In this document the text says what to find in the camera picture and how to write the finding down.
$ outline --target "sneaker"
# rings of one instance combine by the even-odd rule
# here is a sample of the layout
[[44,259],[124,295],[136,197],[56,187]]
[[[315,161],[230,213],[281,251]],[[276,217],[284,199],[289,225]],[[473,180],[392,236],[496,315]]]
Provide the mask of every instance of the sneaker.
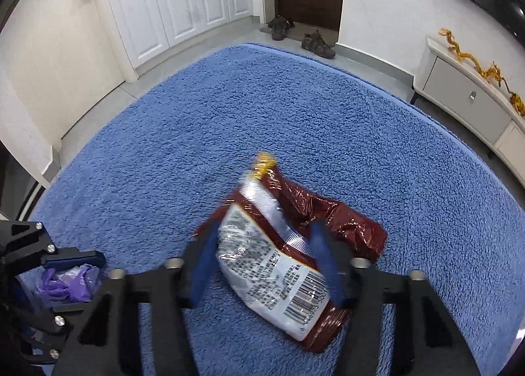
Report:
[[281,16],[275,17],[268,23],[268,27],[271,28],[271,39],[274,41],[282,41],[286,36],[288,29],[293,28],[294,26],[292,20],[288,21]]
[[313,34],[304,34],[304,36],[301,41],[301,47],[303,49],[311,51],[325,59],[333,59],[335,57],[335,51],[330,49],[318,30]]

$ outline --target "red plastic wrapper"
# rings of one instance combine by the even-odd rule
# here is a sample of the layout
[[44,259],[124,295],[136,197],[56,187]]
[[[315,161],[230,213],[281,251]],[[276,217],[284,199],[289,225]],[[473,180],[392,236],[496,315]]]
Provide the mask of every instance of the red plastic wrapper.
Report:
[[306,351],[319,353],[350,311],[329,300],[309,250],[310,224],[316,219],[324,219],[329,234],[356,257],[375,262],[383,251],[387,233],[377,222],[285,179],[265,153],[195,234],[221,220],[217,258],[230,286]]

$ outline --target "barcode number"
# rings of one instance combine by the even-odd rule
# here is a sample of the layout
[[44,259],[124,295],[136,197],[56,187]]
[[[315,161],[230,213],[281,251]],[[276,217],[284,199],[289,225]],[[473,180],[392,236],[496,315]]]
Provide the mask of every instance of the barcode number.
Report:
[[284,314],[297,323],[306,325],[319,309],[319,304],[323,302],[326,294],[325,280],[320,274],[310,271]]

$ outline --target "purple plastic bag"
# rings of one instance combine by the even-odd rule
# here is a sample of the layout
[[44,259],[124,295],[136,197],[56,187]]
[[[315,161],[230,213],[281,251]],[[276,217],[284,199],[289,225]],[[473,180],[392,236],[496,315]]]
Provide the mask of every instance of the purple plastic bag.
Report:
[[60,302],[89,302],[99,282],[100,269],[85,263],[67,271],[46,269],[37,281],[36,294]]

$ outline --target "blue carpet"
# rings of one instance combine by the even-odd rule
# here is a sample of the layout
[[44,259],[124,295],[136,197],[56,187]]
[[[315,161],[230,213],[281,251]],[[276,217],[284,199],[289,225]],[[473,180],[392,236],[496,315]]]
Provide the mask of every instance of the blue carpet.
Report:
[[[246,44],[182,70],[102,129],[33,220],[59,246],[101,250],[110,268],[151,269],[180,254],[259,150],[274,153],[285,176],[381,223],[380,268],[425,271],[481,374],[496,375],[525,309],[525,214],[441,126],[313,60]],[[186,315],[203,375],[329,375],[342,339],[303,352],[220,275]],[[392,313],[384,320],[381,375]],[[143,355],[152,374],[147,341]]]

